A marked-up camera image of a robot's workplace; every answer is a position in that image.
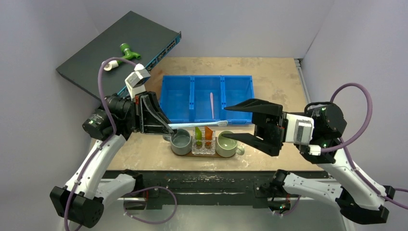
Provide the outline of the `white toothbrush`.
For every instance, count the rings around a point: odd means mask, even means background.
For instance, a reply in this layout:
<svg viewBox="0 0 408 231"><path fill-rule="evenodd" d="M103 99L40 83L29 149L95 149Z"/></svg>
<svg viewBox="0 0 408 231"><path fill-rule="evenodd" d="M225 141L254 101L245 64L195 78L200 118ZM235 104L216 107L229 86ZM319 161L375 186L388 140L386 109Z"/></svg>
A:
<svg viewBox="0 0 408 231"><path fill-rule="evenodd" d="M200 123L172 123L168 124L171 129L192 128L192 127L205 127L205 126L218 126L225 127L228 125L227 120L220 120L215 122L200 122Z"/></svg>

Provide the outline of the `grey mug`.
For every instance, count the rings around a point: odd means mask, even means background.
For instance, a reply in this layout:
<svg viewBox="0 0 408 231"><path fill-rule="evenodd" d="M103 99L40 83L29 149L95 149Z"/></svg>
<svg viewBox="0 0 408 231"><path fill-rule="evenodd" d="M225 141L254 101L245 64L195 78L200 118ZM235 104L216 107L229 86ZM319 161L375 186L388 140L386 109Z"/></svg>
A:
<svg viewBox="0 0 408 231"><path fill-rule="evenodd" d="M171 143L171 150L177 155L187 155L192 150L192 137L185 129L178 129L173 135L163 135Z"/></svg>

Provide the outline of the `blue divided plastic bin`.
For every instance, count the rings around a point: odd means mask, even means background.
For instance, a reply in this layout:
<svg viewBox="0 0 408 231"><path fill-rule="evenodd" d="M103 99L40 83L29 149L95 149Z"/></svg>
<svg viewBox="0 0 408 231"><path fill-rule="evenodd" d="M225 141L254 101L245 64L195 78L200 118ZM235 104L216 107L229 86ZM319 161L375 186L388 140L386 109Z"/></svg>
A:
<svg viewBox="0 0 408 231"><path fill-rule="evenodd" d="M212 119L210 93L214 95ZM227 111L254 97L252 76L164 76L160 107L173 123L227 120L232 125L251 123L249 112Z"/></svg>

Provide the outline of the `light green mug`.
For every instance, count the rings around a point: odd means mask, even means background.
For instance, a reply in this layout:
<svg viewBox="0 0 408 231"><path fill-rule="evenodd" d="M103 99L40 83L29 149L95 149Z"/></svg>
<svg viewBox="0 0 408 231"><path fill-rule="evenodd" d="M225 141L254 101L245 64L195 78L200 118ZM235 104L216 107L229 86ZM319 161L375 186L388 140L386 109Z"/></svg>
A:
<svg viewBox="0 0 408 231"><path fill-rule="evenodd" d="M239 145L237 140L225 137L226 134L233 134L233 132L226 130L219 133L216 146L217 154L224 158L230 158L236 154L244 155L244 147Z"/></svg>

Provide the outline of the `green toothpaste tube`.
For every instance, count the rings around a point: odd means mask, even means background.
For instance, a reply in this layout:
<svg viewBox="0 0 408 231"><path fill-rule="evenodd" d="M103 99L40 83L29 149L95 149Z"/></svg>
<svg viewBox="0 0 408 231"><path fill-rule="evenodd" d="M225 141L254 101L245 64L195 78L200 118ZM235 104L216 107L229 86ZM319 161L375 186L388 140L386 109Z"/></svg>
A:
<svg viewBox="0 0 408 231"><path fill-rule="evenodd" d="M200 148L202 146L202 132L199 127L195 127L195 139L196 146Z"/></svg>

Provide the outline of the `brown oval wooden tray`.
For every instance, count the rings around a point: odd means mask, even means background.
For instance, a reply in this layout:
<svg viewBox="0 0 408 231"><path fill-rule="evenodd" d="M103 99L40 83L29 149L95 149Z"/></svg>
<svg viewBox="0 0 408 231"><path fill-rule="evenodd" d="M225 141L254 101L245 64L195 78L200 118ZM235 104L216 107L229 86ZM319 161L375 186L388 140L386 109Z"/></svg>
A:
<svg viewBox="0 0 408 231"><path fill-rule="evenodd" d="M176 156L182 156L182 157L197 157L197 158L221 158L221 159L227 159L227 158L231 158L230 157L222 157L220 156L217 152L215 154L193 154L192 152L189 152L187 154L177 154L174 151L171 151L174 155Z"/></svg>

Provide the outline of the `clear plastic blister pack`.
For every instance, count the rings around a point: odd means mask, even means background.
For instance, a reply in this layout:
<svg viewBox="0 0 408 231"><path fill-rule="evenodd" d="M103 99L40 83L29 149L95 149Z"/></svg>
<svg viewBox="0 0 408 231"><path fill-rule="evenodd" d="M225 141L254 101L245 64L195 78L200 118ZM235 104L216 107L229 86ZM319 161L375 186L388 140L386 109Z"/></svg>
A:
<svg viewBox="0 0 408 231"><path fill-rule="evenodd" d="M216 153L216 134L213 131L213 136L212 136L212 147L210 149L207 149L205 147L205 135L204 135L204 129L201 129L202 132L202 146L198 148L195 144L196 139L195 139L195 130L193 131L192 134L192 150L191 152L193 154L215 154Z"/></svg>

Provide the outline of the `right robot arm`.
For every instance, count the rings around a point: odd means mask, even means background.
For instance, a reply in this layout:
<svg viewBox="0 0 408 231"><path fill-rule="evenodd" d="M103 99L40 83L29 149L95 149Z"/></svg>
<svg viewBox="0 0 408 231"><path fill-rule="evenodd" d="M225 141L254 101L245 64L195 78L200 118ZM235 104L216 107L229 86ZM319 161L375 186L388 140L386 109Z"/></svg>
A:
<svg viewBox="0 0 408 231"><path fill-rule="evenodd" d="M389 210L385 202L395 189L371 179L351 159L341 143L346 127L343 112L334 103L315 103L303 112L285 112L283 106L260 99L248 99L228 106L228 111L252 113L254 133L232 133L240 141L269 156L278 156L284 143L292 143L308 162L329 173L335 184L302 178L279 169L259 190L265 196L296 194L338 208L348 220L362 225L385 223Z"/></svg>

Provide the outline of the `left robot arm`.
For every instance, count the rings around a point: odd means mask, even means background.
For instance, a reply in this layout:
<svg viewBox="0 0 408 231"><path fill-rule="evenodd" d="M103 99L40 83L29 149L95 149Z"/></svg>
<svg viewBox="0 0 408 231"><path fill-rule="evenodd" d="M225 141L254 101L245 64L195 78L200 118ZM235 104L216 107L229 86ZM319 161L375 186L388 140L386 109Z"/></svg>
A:
<svg viewBox="0 0 408 231"><path fill-rule="evenodd" d="M83 129L95 140L89 154L63 187L54 187L50 199L64 220L79 228L94 227L107 206L129 194L147 195L158 186L147 187L143 175L126 169L114 180L101 184L109 164L132 133L173 135L175 130L160 108L155 92L145 91L122 98L116 94L102 98L102 103L83 123Z"/></svg>

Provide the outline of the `pink toothbrush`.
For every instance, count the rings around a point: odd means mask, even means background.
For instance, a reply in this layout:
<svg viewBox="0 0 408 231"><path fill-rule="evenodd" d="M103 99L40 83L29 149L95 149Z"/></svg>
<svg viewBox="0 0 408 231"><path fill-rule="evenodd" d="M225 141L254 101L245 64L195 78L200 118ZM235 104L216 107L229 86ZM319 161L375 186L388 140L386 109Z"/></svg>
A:
<svg viewBox="0 0 408 231"><path fill-rule="evenodd" d="M212 119L215 119L215 111L214 111L214 95L213 92L210 93L210 105L211 105L211 115Z"/></svg>

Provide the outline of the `green white pipe fitting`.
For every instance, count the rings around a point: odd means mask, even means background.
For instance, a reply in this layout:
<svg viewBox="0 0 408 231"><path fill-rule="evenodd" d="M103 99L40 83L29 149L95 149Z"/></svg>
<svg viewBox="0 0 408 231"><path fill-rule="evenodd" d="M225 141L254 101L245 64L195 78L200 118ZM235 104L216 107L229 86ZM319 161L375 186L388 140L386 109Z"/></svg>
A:
<svg viewBox="0 0 408 231"><path fill-rule="evenodd" d="M132 59L136 59L139 60L141 58L141 55L137 52L134 52L130 49L130 46L127 43L123 43L120 45L120 50L123 53L122 59L126 59L126 60L132 60ZM104 66L104 70L105 71L111 71L114 68L117 68L120 64L122 63L122 61L117 61L117 60L113 60L108 62L105 66Z"/></svg>

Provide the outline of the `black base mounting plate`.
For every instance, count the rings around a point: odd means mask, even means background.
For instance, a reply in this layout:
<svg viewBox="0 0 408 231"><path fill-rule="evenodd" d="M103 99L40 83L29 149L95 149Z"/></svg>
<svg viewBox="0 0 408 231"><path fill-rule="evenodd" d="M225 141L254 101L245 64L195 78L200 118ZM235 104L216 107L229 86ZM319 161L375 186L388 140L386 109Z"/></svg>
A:
<svg viewBox="0 0 408 231"><path fill-rule="evenodd" d="M168 188L176 196L178 205L246 205L267 208L278 194L267 192L274 171L140 171L142 182L137 189L161 186L149 190L147 209L161 209L174 203Z"/></svg>

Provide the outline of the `dark network switch box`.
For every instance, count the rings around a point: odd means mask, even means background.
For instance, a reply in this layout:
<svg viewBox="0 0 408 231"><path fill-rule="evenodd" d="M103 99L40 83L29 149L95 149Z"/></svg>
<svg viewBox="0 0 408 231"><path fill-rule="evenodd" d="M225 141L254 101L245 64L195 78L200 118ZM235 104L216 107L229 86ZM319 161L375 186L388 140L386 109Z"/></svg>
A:
<svg viewBox="0 0 408 231"><path fill-rule="evenodd" d="M131 61L151 71L180 40L181 32L130 11L57 67L56 71L99 99L98 72L103 61L135 52L138 57Z"/></svg>

